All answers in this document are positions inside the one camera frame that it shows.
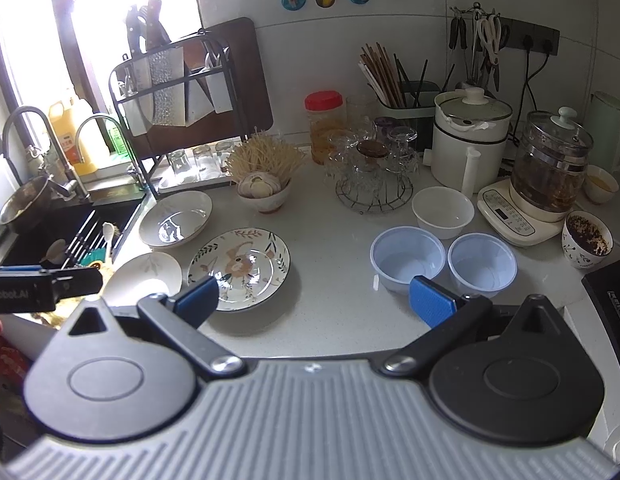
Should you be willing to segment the small white leaf plate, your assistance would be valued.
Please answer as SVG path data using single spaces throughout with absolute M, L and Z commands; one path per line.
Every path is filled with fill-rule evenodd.
M 109 307 L 131 307 L 149 295 L 174 296 L 182 288 L 179 263 L 162 252 L 137 256 L 113 273 L 101 293 Z

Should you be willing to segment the blue plastic bowl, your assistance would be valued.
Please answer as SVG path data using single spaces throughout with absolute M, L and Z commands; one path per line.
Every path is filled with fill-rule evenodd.
M 496 296 L 514 283 L 516 257 L 502 240 L 486 233 L 458 237 L 447 250 L 452 282 L 461 295 Z
M 369 261 L 380 284 L 406 296 L 415 276 L 434 280 L 447 263 L 447 253 L 435 235 L 415 226 L 396 226 L 376 236 Z

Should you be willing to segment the floral patterned plate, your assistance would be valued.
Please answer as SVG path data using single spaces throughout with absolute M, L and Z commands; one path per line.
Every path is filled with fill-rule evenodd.
M 187 284 L 214 278 L 218 311 L 238 313 L 263 304 L 284 284 L 290 252 L 275 233 L 258 228 L 227 231 L 201 247 L 189 263 Z

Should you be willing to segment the large white leaf bowl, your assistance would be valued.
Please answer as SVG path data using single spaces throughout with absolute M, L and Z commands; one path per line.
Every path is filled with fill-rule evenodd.
M 140 239 L 151 248 L 183 245 L 207 225 L 213 211 L 211 197 L 200 191 L 184 191 L 161 198 L 142 218 Z

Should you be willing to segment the white ceramic bowl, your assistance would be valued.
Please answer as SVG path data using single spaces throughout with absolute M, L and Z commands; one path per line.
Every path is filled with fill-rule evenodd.
M 473 203 L 461 192 L 445 186 L 431 186 L 416 193 L 411 203 L 417 226 L 439 240 L 452 240 L 475 217 Z

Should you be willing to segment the sink drain rack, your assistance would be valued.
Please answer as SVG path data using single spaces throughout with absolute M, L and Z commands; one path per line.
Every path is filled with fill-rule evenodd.
M 88 252 L 95 248 L 104 247 L 104 235 L 102 235 L 104 222 L 111 222 L 116 225 L 116 219 L 112 212 L 96 209 L 88 214 L 78 228 L 78 233 L 75 234 L 66 248 L 61 265 L 63 269 L 80 266 L 81 259 Z

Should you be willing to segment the white spoon in sink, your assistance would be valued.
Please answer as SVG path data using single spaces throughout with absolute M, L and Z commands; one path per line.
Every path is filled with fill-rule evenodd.
M 112 263 L 112 244 L 116 235 L 116 226 L 111 222 L 104 222 L 102 225 L 102 235 L 104 235 L 104 263 L 110 266 Z

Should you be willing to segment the white rack drip tray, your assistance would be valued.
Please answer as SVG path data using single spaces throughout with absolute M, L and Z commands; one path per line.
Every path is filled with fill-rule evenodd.
M 240 144 L 238 139 L 229 140 L 233 141 L 235 146 Z M 154 189 L 159 193 L 165 194 L 186 190 L 186 188 L 213 188 L 214 186 L 231 183 L 226 166 L 224 170 L 219 166 L 217 153 L 215 153 L 215 144 L 217 143 L 206 144 L 210 146 L 214 157 L 214 165 L 210 169 L 199 171 L 195 165 L 192 148 L 183 148 L 191 164 L 191 170 L 185 172 L 185 174 L 174 174 L 168 161 L 168 166 L 160 172 L 160 178 L 154 184 Z

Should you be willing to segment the sliced red onion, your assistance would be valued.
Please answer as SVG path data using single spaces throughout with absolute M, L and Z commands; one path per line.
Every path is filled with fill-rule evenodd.
M 265 198 L 281 192 L 282 185 L 274 174 L 255 171 L 240 180 L 237 191 L 246 198 Z

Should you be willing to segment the upturned glass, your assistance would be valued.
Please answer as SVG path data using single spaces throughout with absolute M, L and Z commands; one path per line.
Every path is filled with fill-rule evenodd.
M 185 174 L 191 170 L 191 164 L 183 148 L 169 153 L 167 157 L 174 174 Z
M 195 165 L 199 171 L 206 171 L 214 165 L 214 157 L 209 145 L 197 145 L 194 146 L 191 151 L 193 152 Z
M 219 166 L 224 170 L 229 155 L 232 154 L 235 148 L 235 143 L 231 140 L 220 141 L 215 144 L 215 153 L 217 153 L 217 159 Z

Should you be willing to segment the upturned glass middle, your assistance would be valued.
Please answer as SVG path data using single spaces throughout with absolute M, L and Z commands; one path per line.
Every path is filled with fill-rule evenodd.
M 193 152 L 195 165 L 199 171 L 206 171 L 214 165 L 214 157 L 209 145 L 197 145 L 194 146 L 191 151 Z

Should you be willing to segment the upturned glass right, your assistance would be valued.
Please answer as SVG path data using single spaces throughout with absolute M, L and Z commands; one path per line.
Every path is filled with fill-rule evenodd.
M 224 170 L 229 155 L 232 154 L 235 148 L 235 143 L 231 140 L 220 141 L 215 144 L 215 153 L 217 153 L 217 159 L 219 166 Z

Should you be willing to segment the small yellow bowl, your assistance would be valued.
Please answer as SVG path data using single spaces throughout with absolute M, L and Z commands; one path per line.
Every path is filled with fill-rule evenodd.
M 606 204 L 613 199 L 618 190 L 619 184 L 609 172 L 599 166 L 587 166 L 583 191 L 592 203 Z

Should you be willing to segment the green chopstick holder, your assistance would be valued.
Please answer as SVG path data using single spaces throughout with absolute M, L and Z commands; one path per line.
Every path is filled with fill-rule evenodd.
M 377 101 L 374 118 L 385 117 L 395 126 L 408 126 L 417 132 L 417 138 L 412 142 L 417 152 L 424 152 L 432 148 L 433 126 L 435 125 L 435 98 L 440 93 L 436 82 L 425 80 L 421 84 L 418 104 L 414 104 L 412 94 L 407 92 L 405 98 L 410 104 L 408 108 L 391 108 Z

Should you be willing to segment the black dish rack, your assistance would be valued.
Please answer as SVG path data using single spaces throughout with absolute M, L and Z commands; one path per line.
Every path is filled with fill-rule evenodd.
M 152 126 L 187 127 L 214 112 L 207 77 L 215 73 L 225 75 L 232 112 L 238 110 L 234 89 L 229 49 L 213 38 L 210 32 L 199 30 L 191 36 L 163 46 L 152 46 L 144 52 L 140 48 L 140 32 L 127 27 L 130 53 L 111 72 L 113 81 L 109 92 L 119 119 L 132 144 Z M 206 68 L 206 54 L 220 57 L 220 68 Z M 141 159 L 145 188 L 158 197 L 151 182 L 152 175 L 168 154 Z

